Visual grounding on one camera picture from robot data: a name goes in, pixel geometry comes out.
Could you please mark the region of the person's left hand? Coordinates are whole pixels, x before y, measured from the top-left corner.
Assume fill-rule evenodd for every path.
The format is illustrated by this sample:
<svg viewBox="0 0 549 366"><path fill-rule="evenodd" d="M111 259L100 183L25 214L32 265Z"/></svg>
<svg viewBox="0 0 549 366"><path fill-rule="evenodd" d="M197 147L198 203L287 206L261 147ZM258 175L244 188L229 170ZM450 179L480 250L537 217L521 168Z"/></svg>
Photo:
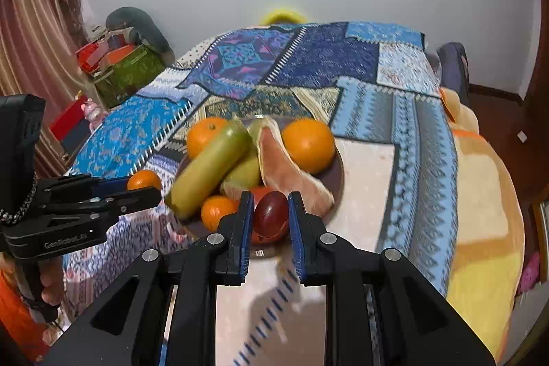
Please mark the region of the person's left hand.
<svg viewBox="0 0 549 366"><path fill-rule="evenodd" d="M1 272L13 290L18 291L15 271L16 264L8 253L0 253ZM42 298L51 306L60 304L64 294L62 258L57 257L39 263L41 282L43 285Z"/></svg>

